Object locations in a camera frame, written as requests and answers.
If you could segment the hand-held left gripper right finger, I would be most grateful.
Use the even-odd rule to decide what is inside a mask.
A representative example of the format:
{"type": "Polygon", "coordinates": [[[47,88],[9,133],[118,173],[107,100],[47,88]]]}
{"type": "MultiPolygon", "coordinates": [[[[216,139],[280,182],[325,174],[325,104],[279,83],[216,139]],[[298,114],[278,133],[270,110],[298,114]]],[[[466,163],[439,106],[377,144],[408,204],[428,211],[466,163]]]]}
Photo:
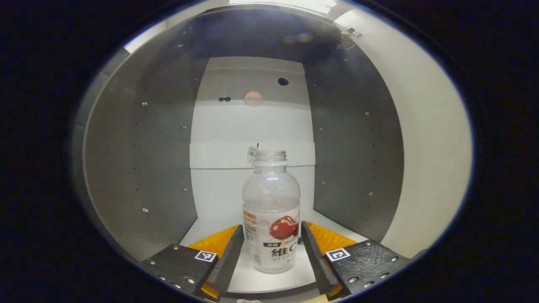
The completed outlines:
{"type": "Polygon", "coordinates": [[[412,262],[372,239],[357,242],[308,221],[300,227],[316,286],[330,302],[356,297],[412,262]]]}

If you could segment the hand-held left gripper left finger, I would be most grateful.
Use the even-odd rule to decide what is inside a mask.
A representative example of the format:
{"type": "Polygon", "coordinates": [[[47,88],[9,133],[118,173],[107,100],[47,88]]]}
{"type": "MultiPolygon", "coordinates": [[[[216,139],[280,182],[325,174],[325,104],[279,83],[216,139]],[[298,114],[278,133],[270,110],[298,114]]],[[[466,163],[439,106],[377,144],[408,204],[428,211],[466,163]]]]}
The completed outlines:
{"type": "Polygon", "coordinates": [[[188,246],[171,244],[139,266],[177,291],[219,303],[228,293],[243,244],[239,224],[188,246]]]}

